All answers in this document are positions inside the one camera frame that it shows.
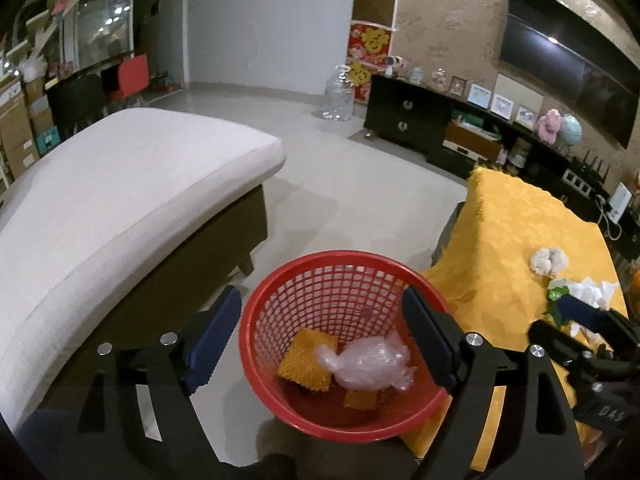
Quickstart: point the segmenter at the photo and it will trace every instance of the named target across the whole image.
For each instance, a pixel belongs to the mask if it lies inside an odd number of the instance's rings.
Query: silver screw
[[[107,355],[113,350],[113,345],[111,343],[102,343],[98,346],[98,355]]]
[[[529,351],[535,357],[542,357],[545,354],[545,349],[542,348],[542,346],[540,346],[540,345],[531,345],[531,348],[529,348]]]
[[[178,335],[175,332],[167,332],[166,334],[162,334],[160,336],[160,342],[164,346],[169,346],[178,341]]]
[[[465,339],[466,342],[471,346],[480,346],[484,342],[482,336],[480,334],[476,334],[475,332],[467,334]]]

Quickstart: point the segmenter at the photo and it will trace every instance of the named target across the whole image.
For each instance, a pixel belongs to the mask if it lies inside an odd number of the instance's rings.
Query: cabinet leg
[[[254,272],[254,262],[251,260],[251,256],[247,256],[245,260],[240,262],[238,265],[240,272],[242,272],[245,276],[248,276],[252,272]]]

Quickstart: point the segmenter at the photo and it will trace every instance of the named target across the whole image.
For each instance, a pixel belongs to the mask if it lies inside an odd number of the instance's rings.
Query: orange sponge
[[[309,390],[326,392],[331,386],[331,372],[322,368],[316,360],[316,347],[327,345],[334,352],[338,338],[319,330],[300,328],[278,367],[278,377],[293,381]]]
[[[378,406],[378,392],[347,390],[343,406],[354,410],[375,410]]]

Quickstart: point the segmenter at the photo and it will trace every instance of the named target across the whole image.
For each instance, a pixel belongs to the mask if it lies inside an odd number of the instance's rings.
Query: red basket
[[[401,297],[409,285],[434,308],[449,312],[433,285],[378,254],[326,251],[272,272],[249,299],[240,324],[242,366],[260,400],[280,420],[325,440],[373,442],[420,426],[447,394],[433,383],[404,323]],[[345,390],[335,381],[328,392],[318,393],[277,377],[302,326],[337,335],[340,346],[398,330],[418,367],[413,386],[406,393],[385,390],[376,410],[360,411],[342,406]]]

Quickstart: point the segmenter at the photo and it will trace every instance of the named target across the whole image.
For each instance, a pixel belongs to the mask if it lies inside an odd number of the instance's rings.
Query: yellow tablecloth
[[[449,244],[424,276],[446,298],[462,330],[478,332],[497,347],[523,350],[529,325],[546,310],[548,284],[548,278],[529,270],[529,259],[539,248],[556,246],[570,261],[559,277],[576,282],[587,276],[597,282],[618,280],[596,224],[580,220],[548,192],[519,178],[477,168]],[[626,315],[620,289],[610,306]],[[573,405],[566,373],[559,367],[556,371]],[[496,388],[473,468],[486,466],[503,400],[504,388]],[[429,449],[448,406],[447,402],[419,430],[403,435],[416,456],[423,457]],[[584,438],[586,427],[578,425],[578,431]]]

